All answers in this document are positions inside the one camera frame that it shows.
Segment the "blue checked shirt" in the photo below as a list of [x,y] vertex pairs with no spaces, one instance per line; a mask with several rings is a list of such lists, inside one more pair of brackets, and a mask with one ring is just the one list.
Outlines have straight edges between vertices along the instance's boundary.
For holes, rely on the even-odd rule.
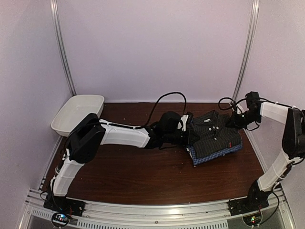
[[195,153],[195,148],[193,146],[186,146],[185,147],[186,152],[191,157],[194,166],[197,166],[197,165],[200,165],[202,163],[209,162],[211,160],[219,158],[221,156],[225,156],[227,154],[239,151],[242,148],[243,148],[243,144],[241,143],[239,145],[232,146],[232,147],[229,147],[229,148],[226,148],[226,149],[214,152],[214,153],[209,154],[209,155],[204,156],[204,157],[197,157],[196,153]]

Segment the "black pinstriped long sleeve shirt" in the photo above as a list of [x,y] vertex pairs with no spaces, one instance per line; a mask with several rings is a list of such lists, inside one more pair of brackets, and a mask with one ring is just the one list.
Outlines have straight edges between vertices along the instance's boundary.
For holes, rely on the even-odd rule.
[[216,110],[194,118],[190,123],[190,129],[199,136],[195,143],[187,145],[196,158],[204,158],[214,153],[234,148],[243,147],[243,141],[238,130],[226,127],[229,114],[220,114]]

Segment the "white plastic basin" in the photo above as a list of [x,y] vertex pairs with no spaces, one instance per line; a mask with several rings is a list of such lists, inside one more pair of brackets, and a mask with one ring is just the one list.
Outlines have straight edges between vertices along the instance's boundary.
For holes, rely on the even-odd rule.
[[83,94],[71,97],[56,114],[51,128],[57,134],[67,137],[69,133],[90,113],[101,116],[104,108],[101,95]]

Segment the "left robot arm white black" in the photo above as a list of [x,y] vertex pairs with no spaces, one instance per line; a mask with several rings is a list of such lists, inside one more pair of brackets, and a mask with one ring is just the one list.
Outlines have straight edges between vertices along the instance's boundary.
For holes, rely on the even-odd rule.
[[87,115],[68,135],[63,147],[63,157],[50,181],[50,204],[64,212],[69,204],[64,198],[78,171],[92,161],[100,145],[125,145],[138,148],[161,148],[164,143],[178,146],[192,145],[199,136],[191,128],[192,113],[179,115],[164,113],[160,120],[150,125],[131,126]]

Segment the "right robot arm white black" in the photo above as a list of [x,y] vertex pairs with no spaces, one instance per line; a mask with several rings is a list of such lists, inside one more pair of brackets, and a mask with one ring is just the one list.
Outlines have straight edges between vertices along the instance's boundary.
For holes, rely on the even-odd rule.
[[255,210],[273,189],[286,178],[296,165],[305,160],[305,112],[292,105],[262,98],[258,92],[249,92],[243,99],[229,99],[233,113],[227,127],[246,129],[250,124],[260,125],[264,120],[282,127],[279,150],[267,171],[253,182],[244,200],[247,210]]

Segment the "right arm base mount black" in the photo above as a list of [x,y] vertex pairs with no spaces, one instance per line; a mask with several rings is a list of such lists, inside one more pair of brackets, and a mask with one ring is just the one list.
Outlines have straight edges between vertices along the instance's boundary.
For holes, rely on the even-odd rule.
[[230,199],[227,204],[231,216],[258,211],[261,208],[268,207],[268,198],[271,193],[271,191],[265,192],[251,187],[246,197],[240,199]]

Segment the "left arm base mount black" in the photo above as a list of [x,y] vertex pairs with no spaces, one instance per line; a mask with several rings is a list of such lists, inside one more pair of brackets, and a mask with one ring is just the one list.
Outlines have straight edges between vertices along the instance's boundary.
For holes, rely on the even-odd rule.
[[48,192],[43,207],[71,216],[81,217],[84,212],[85,202],[67,197],[58,197],[51,192]]

